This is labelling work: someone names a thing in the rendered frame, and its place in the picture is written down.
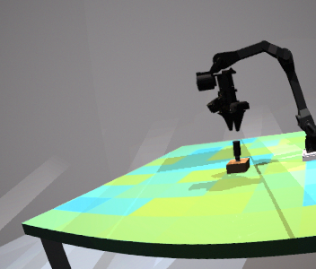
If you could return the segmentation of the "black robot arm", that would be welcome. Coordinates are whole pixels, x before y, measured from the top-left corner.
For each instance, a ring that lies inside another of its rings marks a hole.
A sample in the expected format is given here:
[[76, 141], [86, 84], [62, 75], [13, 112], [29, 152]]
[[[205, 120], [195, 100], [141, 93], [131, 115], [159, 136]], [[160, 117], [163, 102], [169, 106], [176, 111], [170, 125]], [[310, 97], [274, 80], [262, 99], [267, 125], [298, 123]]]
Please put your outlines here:
[[[276, 58], [285, 71], [298, 109], [298, 115], [296, 115], [298, 126], [307, 134], [305, 136], [305, 150], [307, 153], [316, 152], [316, 125], [314, 124], [310, 111], [306, 107], [303, 92], [294, 70], [293, 54], [289, 49], [281, 48], [274, 44], [268, 43], [265, 40], [262, 40], [259, 43], [237, 49], [235, 51], [217, 53], [213, 57], [212, 61], [214, 64], [210, 68], [210, 71], [196, 73], [196, 83], [198, 90], [207, 91], [214, 89], [215, 86], [217, 86], [215, 76], [217, 77], [219, 89], [233, 87], [234, 83], [232, 74], [236, 74], [236, 72], [231, 67], [226, 71], [224, 69], [228, 68], [228, 66], [231, 66], [232, 64], [235, 64], [237, 61], [239, 62], [239, 60], [260, 54], [262, 52], [266, 52], [272, 57]], [[215, 74], [221, 69], [223, 69], [221, 74]], [[211, 113], [215, 113], [222, 106], [229, 107], [229, 104], [224, 94], [220, 94], [219, 92], [218, 97], [210, 101], [208, 104], [206, 104], [206, 106]]]

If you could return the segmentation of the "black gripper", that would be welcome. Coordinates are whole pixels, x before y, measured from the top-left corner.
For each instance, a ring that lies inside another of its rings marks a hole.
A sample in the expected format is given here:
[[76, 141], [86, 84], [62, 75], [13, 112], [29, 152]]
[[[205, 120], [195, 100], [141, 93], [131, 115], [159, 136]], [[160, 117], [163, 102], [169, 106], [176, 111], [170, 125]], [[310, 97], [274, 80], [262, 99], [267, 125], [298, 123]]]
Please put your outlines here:
[[240, 102], [236, 99], [236, 91], [237, 89], [235, 90], [234, 87], [225, 87], [219, 89], [220, 94], [222, 93], [226, 97], [229, 107], [222, 106], [218, 109], [218, 114], [224, 118], [225, 123], [229, 127], [229, 131], [233, 130], [233, 121], [235, 130], [240, 131], [243, 114], [246, 112], [245, 109], [250, 108], [250, 104], [247, 101]]

